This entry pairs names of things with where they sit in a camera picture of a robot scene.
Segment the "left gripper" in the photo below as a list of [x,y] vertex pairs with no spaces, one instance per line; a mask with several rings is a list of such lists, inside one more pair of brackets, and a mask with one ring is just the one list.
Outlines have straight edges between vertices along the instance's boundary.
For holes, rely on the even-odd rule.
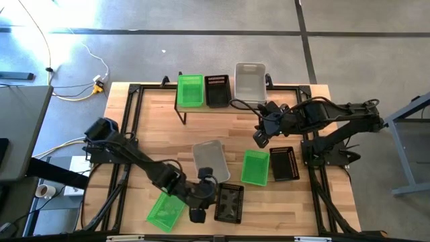
[[216,202],[218,181],[205,177],[199,183],[187,180],[179,183],[179,199],[189,206],[189,219],[193,223],[205,223],[206,211]]

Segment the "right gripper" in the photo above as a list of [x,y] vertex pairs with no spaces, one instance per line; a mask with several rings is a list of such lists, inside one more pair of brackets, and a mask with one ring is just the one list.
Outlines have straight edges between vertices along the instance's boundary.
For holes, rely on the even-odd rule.
[[269,102],[265,105],[259,104],[257,109],[260,111],[261,117],[253,138],[260,149],[268,145],[268,135],[281,133],[288,135],[295,130],[295,115],[292,114],[289,105],[278,106],[275,102]]

